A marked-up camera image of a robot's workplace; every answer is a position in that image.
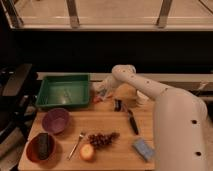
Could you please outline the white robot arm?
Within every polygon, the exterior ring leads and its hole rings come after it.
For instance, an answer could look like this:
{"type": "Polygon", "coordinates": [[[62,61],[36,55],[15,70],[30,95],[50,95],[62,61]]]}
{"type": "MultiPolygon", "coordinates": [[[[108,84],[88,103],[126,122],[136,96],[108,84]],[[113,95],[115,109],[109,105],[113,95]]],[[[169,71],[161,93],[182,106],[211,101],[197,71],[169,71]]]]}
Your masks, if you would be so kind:
{"type": "Polygon", "coordinates": [[[155,101],[155,171],[208,171],[202,129],[205,102],[187,90],[138,75],[133,65],[115,65],[101,86],[111,90],[122,83],[155,101]]]}

